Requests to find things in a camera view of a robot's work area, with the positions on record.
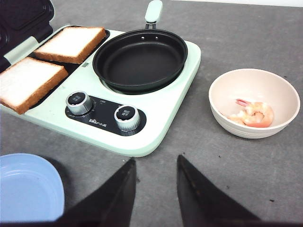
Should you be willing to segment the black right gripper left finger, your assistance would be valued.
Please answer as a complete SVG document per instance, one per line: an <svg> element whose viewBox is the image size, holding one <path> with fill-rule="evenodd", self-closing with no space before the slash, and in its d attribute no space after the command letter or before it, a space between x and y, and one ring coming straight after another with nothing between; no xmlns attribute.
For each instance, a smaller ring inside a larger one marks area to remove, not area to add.
<svg viewBox="0 0 303 227"><path fill-rule="evenodd" d="M136 162L129 159L101 187L68 210L60 224L129 224L136 193Z"/></svg>

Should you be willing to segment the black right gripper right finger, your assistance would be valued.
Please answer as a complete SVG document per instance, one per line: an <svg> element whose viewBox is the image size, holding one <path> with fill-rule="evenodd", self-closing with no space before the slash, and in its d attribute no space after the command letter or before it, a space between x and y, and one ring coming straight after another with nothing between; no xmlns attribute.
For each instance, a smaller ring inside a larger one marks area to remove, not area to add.
<svg viewBox="0 0 303 227"><path fill-rule="evenodd" d="M183 221L260 220L217 188L183 155L177 158L177 192Z"/></svg>

